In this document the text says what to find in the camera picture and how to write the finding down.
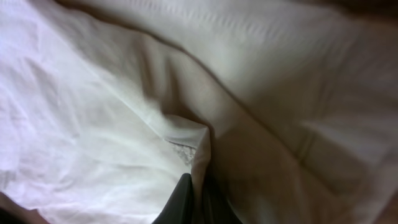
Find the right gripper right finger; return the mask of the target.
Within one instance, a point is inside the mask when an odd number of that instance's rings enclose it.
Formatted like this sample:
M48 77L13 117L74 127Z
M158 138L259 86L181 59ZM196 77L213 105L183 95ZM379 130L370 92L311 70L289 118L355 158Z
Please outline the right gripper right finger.
M206 177L202 191L205 224L242 224L212 177Z

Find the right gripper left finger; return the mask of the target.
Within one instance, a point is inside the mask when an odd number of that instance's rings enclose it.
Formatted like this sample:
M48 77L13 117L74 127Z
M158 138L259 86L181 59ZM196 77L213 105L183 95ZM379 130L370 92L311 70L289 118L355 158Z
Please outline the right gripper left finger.
M153 224L191 224L193 214L193 185L190 174L179 179L165 207Z

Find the beige shorts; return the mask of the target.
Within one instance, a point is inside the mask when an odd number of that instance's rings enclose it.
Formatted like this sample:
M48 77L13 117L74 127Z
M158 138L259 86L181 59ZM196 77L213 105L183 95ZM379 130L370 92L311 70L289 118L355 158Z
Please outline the beige shorts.
M397 222L397 9L2 1L1 208L152 223L180 176L242 223Z

